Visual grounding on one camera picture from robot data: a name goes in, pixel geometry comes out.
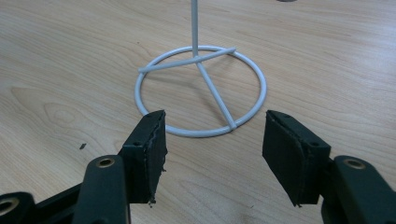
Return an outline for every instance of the vertical wire rod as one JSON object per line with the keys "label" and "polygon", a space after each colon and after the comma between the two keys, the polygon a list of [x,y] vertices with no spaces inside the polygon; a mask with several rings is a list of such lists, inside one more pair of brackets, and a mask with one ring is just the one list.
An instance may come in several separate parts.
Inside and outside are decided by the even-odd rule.
{"label": "vertical wire rod", "polygon": [[198,56],[198,0],[191,0],[192,56]]}

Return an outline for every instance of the wooden table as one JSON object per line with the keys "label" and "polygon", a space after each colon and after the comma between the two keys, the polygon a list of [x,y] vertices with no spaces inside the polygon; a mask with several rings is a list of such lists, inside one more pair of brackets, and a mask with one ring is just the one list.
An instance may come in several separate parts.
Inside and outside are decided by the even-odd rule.
{"label": "wooden table", "polygon": [[[396,2],[200,1],[200,44],[237,47],[268,94],[247,124],[222,136],[167,135],[157,204],[133,223],[320,223],[294,208],[262,158],[267,109],[288,113],[332,146],[372,163],[396,189]],[[88,162],[116,154],[141,119],[137,68],[191,44],[190,1],[0,1],[0,194],[40,202],[79,183]],[[178,55],[186,58],[190,55]],[[254,104],[243,63],[205,63],[232,115]],[[148,74],[148,110],[191,129],[224,126],[194,65]]]}

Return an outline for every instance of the black plastic part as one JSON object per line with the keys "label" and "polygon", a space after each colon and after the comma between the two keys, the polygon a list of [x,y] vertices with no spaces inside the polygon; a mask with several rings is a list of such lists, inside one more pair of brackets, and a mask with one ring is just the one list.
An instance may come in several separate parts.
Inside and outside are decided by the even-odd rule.
{"label": "black plastic part", "polygon": [[36,205],[36,223],[71,223],[81,184]]}
{"label": "black plastic part", "polygon": [[293,117],[268,110],[262,155],[294,204],[318,203],[331,147]]}
{"label": "black plastic part", "polygon": [[88,164],[72,223],[130,223],[120,156],[103,156]]}
{"label": "black plastic part", "polygon": [[0,196],[0,223],[30,223],[35,211],[33,196],[26,192],[15,192]]}
{"label": "black plastic part", "polygon": [[[124,188],[124,197],[127,204],[155,203],[155,192],[161,172],[163,171],[165,155],[167,154],[164,117],[165,112],[163,110],[152,112],[143,117],[126,140],[119,153],[119,156],[121,157],[121,159],[119,159],[123,161],[122,171],[124,172],[124,174],[121,174],[119,178],[122,176],[120,179],[124,179],[125,186],[127,187]],[[96,174],[94,174],[94,172],[88,173],[87,170],[86,178],[89,178],[90,175]],[[118,176],[118,171],[108,174],[109,177],[112,175]],[[117,181],[119,187],[124,186],[120,183],[121,181]],[[80,209],[87,208],[89,211],[83,211],[86,211],[87,214],[94,214],[95,216],[100,217],[102,216],[102,213],[99,213],[98,209],[90,209],[92,208],[91,205],[80,205],[79,208],[76,208],[76,204],[81,200],[96,200],[96,197],[103,196],[104,194],[100,193],[98,191],[99,189],[97,189],[97,187],[101,187],[102,184],[106,183],[100,182],[97,183],[95,187],[92,187],[92,189],[90,188],[90,190],[98,193],[98,195],[92,194],[91,199],[90,196],[87,196],[87,193],[82,193],[82,197],[79,198],[78,195],[80,194],[81,184],[75,185],[73,188],[67,189],[38,204],[35,204],[31,194],[25,192],[1,195],[0,223],[68,224],[72,222],[76,212],[80,211]],[[108,192],[106,196],[110,198],[113,197],[113,191]],[[10,200],[15,198],[18,199],[18,204],[14,208],[10,209],[10,206],[12,205]],[[126,215],[124,215],[123,211],[120,213],[115,209],[115,207],[112,209],[115,214],[120,214],[122,220],[125,219]],[[127,208],[126,210],[127,216],[129,216],[129,209]],[[118,221],[109,222],[109,220],[107,219],[107,221],[105,218],[98,218],[96,220],[97,222],[94,223],[98,224],[119,223]]]}
{"label": "black plastic part", "polygon": [[167,154],[165,112],[143,117],[125,141],[119,155],[125,163],[129,203],[155,203]]}
{"label": "black plastic part", "polygon": [[396,223],[396,192],[373,165],[339,156],[334,159],[331,176],[350,224]]}

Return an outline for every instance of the screw hole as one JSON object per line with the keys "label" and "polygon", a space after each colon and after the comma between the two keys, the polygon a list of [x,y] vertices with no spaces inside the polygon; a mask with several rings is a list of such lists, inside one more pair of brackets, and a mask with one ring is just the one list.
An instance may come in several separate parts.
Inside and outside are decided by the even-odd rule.
{"label": "screw hole", "polygon": [[360,161],[357,161],[357,160],[347,159],[347,160],[344,160],[344,163],[347,166],[357,169],[357,170],[362,170],[362,169],[366,168],[366,165],[364,165],[363,163],[361,163]]}
{"label": "screw hole", "polygon": [[0,201],[0,216],[3,216],[18,206],[20,200],[18,198],[7,198]]}
{"label": "screw hole", "polygon": [[105,159],[102,159],[101,161],[97,162],[96,166],[98,166],[99,168],[107,168],[107,167],[113,165],[114,162],[115,161],[111,158],[105,158]]}

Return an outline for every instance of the light wood surface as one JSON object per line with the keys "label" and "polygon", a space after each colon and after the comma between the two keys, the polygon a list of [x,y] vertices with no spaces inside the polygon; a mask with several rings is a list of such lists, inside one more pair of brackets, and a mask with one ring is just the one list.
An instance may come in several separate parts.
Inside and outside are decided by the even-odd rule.
{"label": "light wood surface", "polygon": [[[321,223],[320,205],[294,208],[262,158],[267,109],[297,118],[332,157],[369,161],[396,189],[395,1],[205,0],[199,10],[200,44],[256,62],[267,98],[232,133],[168,134],[157,204],[133,204],[133,223]],[[188,0],[0,0],[0,194],[40,202],[116,154],[141,119],[137,68],[190,44]],[[232,115],[245,114],[259,92],[252,71],[232,57],[205,66]],[[168,124],[226,124],[193,65],[149,73],[142,88]]]}

